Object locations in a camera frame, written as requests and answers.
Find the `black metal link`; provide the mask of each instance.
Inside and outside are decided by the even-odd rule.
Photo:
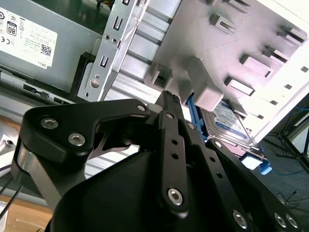
[[[201,177],[204,185],[208,185],[216,196],[216,205],[222,213],[221,223],[225,224],[227,231],[244,231],[233,219],[233,211],[237,210],[246,220],[246,231],[253,231],[251,220],[244,211],[234,189],[226,176],[226,173],[219,162],[219,158],[213,150],[204,146],[196,128],[192,129],[192,124],[188,121],[183,122],[181,135],[185,141],[186,156],[194,155],[196,166],[199,166],[204,176]]]
[[[185,218],[188,215],[188,186],[183,138],[178,134],[178,118],[168,111],[159,114],[160,129],[160,196],[162,205],[174,216]],[[169,189],[180,192],[182,202],[175,205],[168,196]]]
[[[290,215],[296,222],[296,217],[221,143],[216,146],[216,139],[210,139],[206,145],[216,152],[219,161],[228,173],[228,179],[236,186],[237,195],[241,196],[243,205],[251,213],[254,223],[261,231],[290,231],[300,232],[298,226],[292,226],[286,218]],[[275,214],[285,221],[285,228],[275,219]]]

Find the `mounting hole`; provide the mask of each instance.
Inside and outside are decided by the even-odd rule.
[[[14,144],[11,140],[7,140],[6,143],[7,143],[8,145],[13,145],[13,144]]]
[[[91,80],[90,81],[90,85],[93,87],[93,88],[98,88],[100,86],[100,82],[98,80]]]
[[[145,106],[142,106],[142,105],[138,105],[137,108],[141,111],[146,111],[146,108]]]
[[[178,155],[177,155],[176,153],[172,153],[172,157],[173,157],[174,159],[176,159],[176,160],[179,159],[179,157],[178,157]]]
[[[174,139],[172,139],[172,143],[175,144],[175,145],[178,144],[178,142],[176,140],[174,140]]]
[[[217,173],[217,176],[218,176],[220,179],[222,179],[222,178],[223,178],[223,176],[222,176],[222,174],[221,174],[221,173]]]

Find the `black cable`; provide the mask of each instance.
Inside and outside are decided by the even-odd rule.
[[[281,142],[281,148],[282,148],[282,155],[283,155],[283,156],[287,156],[286,153],[285,153],[285,155],[284,155],[284,151],[283,151],[283,142],[282,142],[282,140],[280,140],[280,142]]]
[[[304,198],[304,199],[300,199],[300,200],[291,201],[291,202],[302,202],[302,201],[306,201],[306,200],[309,200],[309,197],[308,198]]]
[[[4,167],[0,168],[0,172],[7,170],[9,168],[11,168],[11,165],[4,166]]]
[[[298,193],[298,191],[293,192],[293,194],[292,194],[291,196],[289,196],[288,199],[286,199],[286,202],[285,202],[284,205],[286,205],[286,203],[289,202],[289,199],[290,199],[291,197],[293,197],[293,196],[294,196],[295,194],[297,194],[297,193]]]
[[[20,193],[21,189],[23,187],[20,186],[18,188],[18,190],[15,192],[15,194],[13,195],[13,197],[10,199],[10,201],[6,204],[5,208],[2,210],[2,212],[0,213],[0,220],[3,218],[3,216],[5,215],[6,211],[9,210],[10,206],[13,204],[13,202],[15,201],[15,198],[18,196],[18,194]]]
[[[8,185],[11,183],[12,180],[13,180],[13,177],[8,182],[6,182],[6,184],[0,190],[0,195],[2,195],[2,193],[5,191],[5,189],[8,187]]]
[[[296,209],[297,207],[299,207],[300,204],[296,204],[296,206],[294,206],[293,208],[291,208],[290,210],[292,209]]]
[[[290,119],[291,119],[291,116],[292,116],[292,114],[291,114],[292,111],[293,111],[293,109],[290,111],[290,113],[289,113],[290,115],[289,115],[288,119],[286,120],[286,123],[285,123],[284,127],[283,127],[282,130],[280,131],[280,134],[281,134],[282,132],[284,132],[286,126],[288,125],[288,123],[289,123],[289,121],[290,121]]]

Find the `rectangular slot hole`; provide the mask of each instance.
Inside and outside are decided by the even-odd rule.
[[[31,86],[23,85],[23,89],[26,90],[26,91],[29,91],[31,93],[41,95],[40,92],[38,92],[35,88],[33,88]]]
[[[286,62],[287,62],[286,59],[282,58],[281,56],[277,55],[276,53],[273,53],[272,55],[273,55],[275,58],[277,58],[278,60],[282,61],[283,63],[286,63]]]
[[[122,4],[128,6],[130,3],[130,0],[122,0]]]
[[[121,27],[122,21],[123,21],[122,18],[119,18],[119,17],[117,16],[116,19],[115,19],[113,28],[114,28],[115,30],[119,30],[120,27]]]
[[[276,101],[270,101],[270,103],[273,104],[273,105],[278,105],[278,102],[276,102]]]
[[[302,68],[301,68],[301,71],[303,71],[304,73],[306,73],[306,72],[308,72],[308,68],[306,67],[306,66],[303,66]]]
[[[251,6],[251,5],[249,5],[248,3],[246,3],[245,1],[242,1],[242,0],[234,0],[234,1],[243,5],[243,6]]]
[[[228,29],[228,30],[230,30],[230,26],[228,25],[228,24],[226,24],[225,22],[220,22],[220,26],[222,26],[222,27],[224,27],[225,29]]]
[[[287,88],[288,90],[290,90],[292,88],[292,86],[289,85],[289,84],[285,85],[284,87]]]
[[[289,36],[293,37],[294,39],[296,39],[297,41],[301,42],[302,44],[305,42],[305,40],[299,38],[297,35],[288,32]]]
[[[69,104],[68,102],[66,101],[63,101],[59,98],[54,98],[54,102],[58,103],[58,104],[61,104],[61,105],[64,105],[64,104]]]
[[[165,88],[170,78],[171,78],[170,72],[162,70],[160,71],[158,77],[156,78],[154,85],[161,88]]]
[[[107,65],[107,61],[108,61],[108,57],[103,56],[101,63],[100,63],[100,66],[105,68],[106,65]]]
[[[270,74],[271,74],[271,71],[269,71],[269,72],[265,75],[265,77],[268,77]]]

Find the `metal rail slot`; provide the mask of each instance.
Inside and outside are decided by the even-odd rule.
[[[121,27],[122,21],[123,21],[123,19],[121,18],[121,19],[119,20],[119,17],[117,16],[116,19],[115,19],[113,28],[114,28],[115,30],[119,30],[120,27]]]
[[[286,26],[282,27],[282,29],[283,32],[279,32],[278,35],[285,39],[290,45],[302,46],[308,39],[308,35],[305,32]]]
[[[236,31],[235,25],[228,21],[226,18],[223,18],[222,16],[219,16],[217,14],[212,14],[209,18],[210,24],[218,28],[219,30],[232,35]]]
[[[254,59],[253,57],[250,57],[248,55],[244,55],[240,59],[241,64],[246,66],[247,68],[251,69],[252,71],[262,75],[263,77],[270,77],[271,74],[274,72],[273,69],[268,67],[267,65],[259,62],[258,60]]]
[[[248,13],[249,9],[247,7],[252,6],[248,0],[226,0],[225,2],[242,13]]]
[[[268,47],[267,51],[265,51],[263,55],[270,58],[273,62],[282,65],[289,60],[289,57],[272,47]]]

